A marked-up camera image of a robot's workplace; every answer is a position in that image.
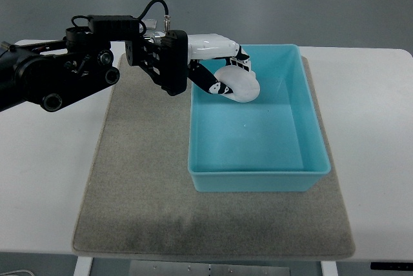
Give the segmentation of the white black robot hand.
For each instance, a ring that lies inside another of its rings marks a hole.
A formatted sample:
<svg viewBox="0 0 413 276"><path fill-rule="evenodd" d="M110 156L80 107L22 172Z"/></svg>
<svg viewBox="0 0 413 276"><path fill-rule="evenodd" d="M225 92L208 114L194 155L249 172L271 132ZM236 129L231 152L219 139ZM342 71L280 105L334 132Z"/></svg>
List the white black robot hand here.
<svg viewBox="0 0 413 276"><path fill-rule="evenodd" d="M219 81L199 61L228 57L228 65L251 71L250 56L235 41L218 34L195 34L188 37L189 79L209 94L231 94L232 89Z"/></svg>

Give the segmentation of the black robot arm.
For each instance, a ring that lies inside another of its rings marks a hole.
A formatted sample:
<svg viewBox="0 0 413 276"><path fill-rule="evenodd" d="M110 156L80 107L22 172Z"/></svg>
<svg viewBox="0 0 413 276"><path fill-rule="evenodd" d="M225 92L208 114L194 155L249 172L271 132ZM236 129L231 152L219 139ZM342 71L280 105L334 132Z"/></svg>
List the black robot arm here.
<svg viewBox="0 0 413 276"><path fill-rule="evenodd" d="M189 35L170 27L158 32L143 15L88 15L60 41L1 43L1 109L24 102L56 112L119 81L111 44L125 44L126 60L149 75L168 95L188 82L208 94L249 102L259 93L249 55L218 34Z"/></svg>

